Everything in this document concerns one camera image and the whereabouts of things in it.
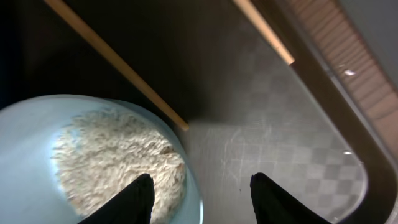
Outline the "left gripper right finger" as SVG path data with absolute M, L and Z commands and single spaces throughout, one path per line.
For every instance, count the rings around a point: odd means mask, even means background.
M 261 172 L 250 188 L 257 224 L 330 224 Z

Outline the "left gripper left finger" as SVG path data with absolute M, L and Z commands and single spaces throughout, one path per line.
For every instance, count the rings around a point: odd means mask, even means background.
M 154 200 L 153 178 L 142 174 L 79 224 L 149 224 Z

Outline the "light blue bowl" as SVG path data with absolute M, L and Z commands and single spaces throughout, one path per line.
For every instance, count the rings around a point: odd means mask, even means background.
M 73 117 L 110 108 L 130 112 L 153 125 L 184 154 L 174 132 L 155 114 L 120 100 L 81 95 L 47 95 L 1 110 L 1 222 L 79 223 L 51 161 L 56 136 Z

